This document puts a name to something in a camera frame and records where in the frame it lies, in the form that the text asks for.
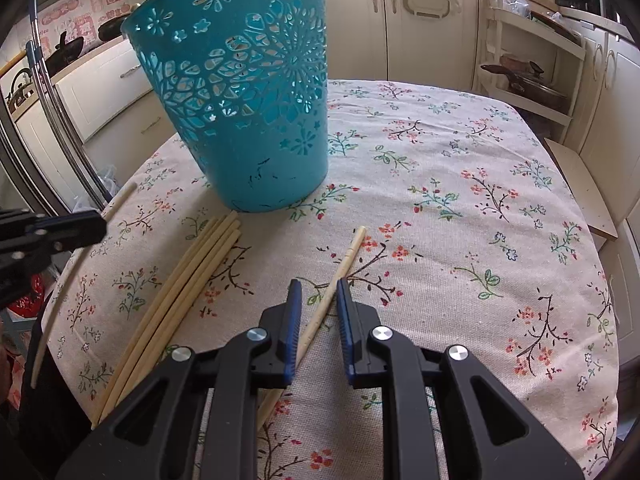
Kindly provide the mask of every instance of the wooden board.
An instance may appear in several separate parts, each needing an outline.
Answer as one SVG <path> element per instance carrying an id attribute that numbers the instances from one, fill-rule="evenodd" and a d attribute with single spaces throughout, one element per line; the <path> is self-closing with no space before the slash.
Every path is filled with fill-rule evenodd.
<path id="1" fill-rule="evenodd" d="M 607 240 L 618 238 L 609 210 L 580 155 L 550 139 L 545 139 L 545 142 L 552 159 L 574 194 L 590 231 Z"/>

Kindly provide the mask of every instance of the tablecloth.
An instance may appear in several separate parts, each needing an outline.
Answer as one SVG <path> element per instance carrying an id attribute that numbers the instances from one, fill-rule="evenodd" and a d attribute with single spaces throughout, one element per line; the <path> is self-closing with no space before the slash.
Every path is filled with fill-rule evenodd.
<path id="1" fill-rule="evenodd" d="M 612 304 L 580 208 L 536 137 L 507 104 L 392 82 L 329 81 L 328 114 L 324 182 L 287 208 L 240 215 L 242 237 L 172 345 L 222 346 L 283 301 L 291 278 L 304 326 L 362 224 L 354 299 L 420 346 L 467 346 L 595 476 L 616 434 Z M 177 136 L 133 179 L 49 342 L 87 413 L 162 282 L 226 212 Z M 382 477 L 380 392 L 348 387 L 338 332 L 332 312 L 260 433 L 261 480 Z M 532 449 L 522 467 L 537 460 Z"/>

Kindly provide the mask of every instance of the wall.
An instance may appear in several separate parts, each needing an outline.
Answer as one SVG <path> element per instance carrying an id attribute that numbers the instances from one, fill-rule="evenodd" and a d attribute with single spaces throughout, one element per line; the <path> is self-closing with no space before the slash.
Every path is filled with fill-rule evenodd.
<path id="1" fill-rule="evenodd" d="M 66 40 L 70 41 L 78 35 L 85 38 L 84 51 L 97 46 L 98 27 L 108 19 L 122 12 L 127 12 L 130 5 L 144 0 L 59 0 L 52 6 L 38 12 L 40 41 L 45 57 L 48 57 L 58 44 L 60 33 L 66 30 Z M 11 29 L 9 35 L 0 46 L 0 66 L 18 54 L 31 37 L 30 23 L 27 16 Z M 9 95 L 11 82 L 15 74 L 28 66 L 23 59 L 17 66 L 0 79 L 2 95 Z"/>

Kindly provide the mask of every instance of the chopstick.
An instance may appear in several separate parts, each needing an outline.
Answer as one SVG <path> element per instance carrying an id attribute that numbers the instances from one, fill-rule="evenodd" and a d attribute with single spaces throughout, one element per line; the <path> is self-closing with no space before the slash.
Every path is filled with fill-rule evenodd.
<path id="1" fill-rule="evenodd" d="M 338 280 L 346 276 L 349 272 L 351 264 L 353 263 L 356 254 L 358 253 L 358 249 L 360 248 L 360 245 L 364 240 L 366 233 L 367 229 L 365 227 L 358 227 L 356 233 L 353 235 L 353 239 L 351 240 L 349 249 L 347 249 L 346 253 L 344 254 L 344 257 L 342 258 L 338 269 L 335 271 L 334 276 L 329 282 L 329 286 L 324 292 L 324 296 L 322 297 L 320 305 L 318 305 L 318 307 L 314 311 L 311 319 L 305 327 L 305 331 L 300 336 L 300 340 L 298 341 L 298 351 L 296 352 L 296 368 L 298 368 L 300 361 L 302 361 L 302 359 L 306 355 L 306 351 L 311 346 L 311 342 L 316 336 L 318 329 L 322 325 L 322 320 L 326 316 L 326 313 L 331 305 L 331 301 L 334 297 Z M 271 416 L 271 413 L 273 413 L 273 409 L 275 408 L 283 392 L 284 390 L 269 390 L 262 400 L 256 416 L 258 430 L 260 430 L 262 425 L 267 422 L 267 420 Z"/>
<path id="2" fill-rule="evenodd" d="M 158 291 L 158 294 L 152 301 L 149 308 L 146 310 L 145 315 L 142 317 L 142 320 L 140 321 L 140 323 L 138 323 L 138 326 L 136 327 L 136 331 L 131 337 L 129 343 L 127 344 L 125 351 L 122 353 L 120 360 L 118 361 L 118 366 L 116 367 L 113 375 L 111 376 L 106 389 L 98 397 L 98 402 L 96 403 L 94 412 L 90 417 L 92 430 L 94 430 L 95 427 L 98 425 L 98 421 L 100 421 L 100 415 L 102 414 L 103 410 L 105 409 L 105 407 L 109 402 L 111 392 L 113 391 L 116 384 L 118 384 L 119 390 L 118 390 L 118 393 L 116 394 L 116 398 L 113 399 L 113 401 L 110 403 L 109 412 L 115 406 L 115 401 L 117 400 L 118 396 L 120 395 L 120 391 L 124 386 L 124 383 L 119 383 L 118 379 L 123 373 L 126 373 L 126 377 L 124 377 L 124 381 L 128 379 L 129 374 L 131 373 L 131 370 L 136 364 L 136 362 L 133 362 L 132 364 L 129 364 L 129 367 L 127 367 L 127 362 L 129 360 L 129 357 L 130 355 L 132 355 L 137 342 L 140 340 L 140 338 L 142 338 L 146 327 L 151 325 L 152 320 L 156 315 L 156 312 L 158 311 L 158 307 L 161 304 L 163 304 L 165 298 L 170 292 L 174 292 L 173 287 L 175 283 L 180 279 L 180 276 L 186 270 L 189 263 L 191 263 L 194 260 L 194 257 L 196 256 L 196 254 L 198 254 L 200 249 L 204 245 L 206 245 L 207 241 L 209 240 L 210 234 L 214 232 L 217 229 L 217 227 L 220 226 L 222 221 L 223 219 L 219 219 L 216 221 L 215 218 L 212 218 L 209 220 L 209 222 L 207 222 L 206 227 L 200 233 L 198 238 L 196 238 L 196 241 L 194 241 L 194 243 L 191 244 L 189 249 L 187 249 L 187 251 L 183 254 L 182 258 L 178 261 L 178 264 L 176 265 L 173 272 L 169 275 L 169 277 L 166 280 L 164 280 L 164 284 Z M 157 326 L 158 323 L 160 323 L 160 320 L 156 319 L 156 321 L 157 321 L 156 323 L 156 326 Z"/>
<path id="3" fill-rule="evenodd" d="M 171 309 L 181 290 L 193 276 L 194 272 L 197 271 L 198 266 L 201 264 L 203 259 L 209 254 L 209 251 L 216 245 L 217 241 L 220 240 L 220 237 L 229 229 L 229 226 L 237 222 L 237 218 L 238 213 L 236 211 L 232 211 L 225 219 L 217 222 L 213 226 L 214 228 L 211 230 L 212 232 L 210 232 L 209 237 L 203 237 L 201 243 L 197 246 L 197 249 L 194 249 L 191 254 L 189 254 L 189 251 L 185 254 L 185 256 L 190 257 L 187 259 L 184 256 L 178 264 L 176 270 L 181 270 L 181 272 L 178 273 L 174 270 L 170 278 L 164 283 L 160 293 L 156 297 L 157 301 L 154 301 L 149 307 L 145 317 L 143 317 L 142 322 L 140 322 L 136 329 L 134 338 L 129 342 L 129 345 L 125 350 L 128 354 L 123 354 L 120 358 L 118 368 L 120 368 L 120 364 L 124 362 L 120 369 L 120 373 L 117 377 L 115 377 L 114 374 L 111 378 L 110 383 L 113 381 L 113 386 L 110 388 L 110 384 L 108 385 L 107 390 L 109 393 L 104 401 L 104 405 L 99 414 L 94 413 L 94 418 L 92 420 L 103 420 L 104 417 L 108 413 L 111 413 L 111 410 L 117 405 L 118 400 L 122 397 L 121 394 L 123 389 L 127 384 L 129 384 L 132 371 L 136 367 L 140 357 L 143 355 L 149 341 L 151 341 L 154 336 L 158 326 L 162 323 L 164 316 L 167 314 L 169 309 Z"/>
<path id="4" fill-rule="evenodd" d="M 198 267 L 198 270 L 184 286 L 180 296 L 176 299 L 171 310 L 162 320 L 161 325 L 156 330 L 154 338 L 146 346 L 144 353 L 140 357 L 138 364 L 133 370 L 129 381 L 127 381 L 118 402 L 129 395 L 142 379 L 152 370 L 158 359 L 162 355 L 164 348 L 171 340 L 178 326 L 193 305 L 193 302 L 200 295 L 202 289 L 207 284 L 210 276 L 218 268 L 220 262 L 227 255 L 233 244 L 238 241 L 240 231 L 237 229 L 240 222 L 234 222 L 225 232 L 222 238 L 212 248 L 207 258 Z"/>
<path id="5" fill-rule="evenodd" d="M 130 180 L 125 184 L 125 186 L 120 190 L 120 192 L 114 197 L 112 205 L 107 211 L 104 212 L 103 218 L 106 220 L 107 224 L 111 221 L 113 216 L 118 212 L 118 210 L 122 207 L 122 205 L 127 201 L 127 198 L 131 196 L 131 194 L 138 188 L 138 183 Z M 49 338 L 51 337 L 51 332 L 53 330 L 53 323 L 55 322 L 58 314 L 60 312 L 60 307 L 62 306 L 62 300 L 66 298 L 66 295 L 69 292 L 69 287 L 76 279 L 76 274 L 78 270 L 86 260 L 87 255 L 90 252 L 91 247 L 83 247 L 80 249 L 80 253 L 78 257 L 73 262 L 72 267 L 69 269 L 69 273 L 66 276 L 65 282 L 60 287 L 58 291 L 58 295 L 56 296 L 56 300 L 51 307 L 51 313 L 47 318 L 47 322 L 42 328 L 42 336 L 40 337 L 40 342 L 38 343 L 38 351 L 36 352 L 36 357 L 33 362 L 33 369 L 31 371 L 31 387 L 35 388 L 38 384 L 38 375 L 40 373 L 40 369 L 42 368 L 42 361 L 44 359 L 44 352 L 47 349 L 47 344 L 49 343 Z"/>

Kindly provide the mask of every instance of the blue plastic basket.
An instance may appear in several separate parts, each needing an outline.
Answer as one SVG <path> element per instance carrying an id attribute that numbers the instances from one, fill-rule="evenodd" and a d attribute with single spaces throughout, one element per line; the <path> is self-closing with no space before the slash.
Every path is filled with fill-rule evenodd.
<path id="1" fill-rule="evenodd" d="M 324 0 L 147 0 L 122 24 L 200 169 L 265 211 L 327 172 Z"/>

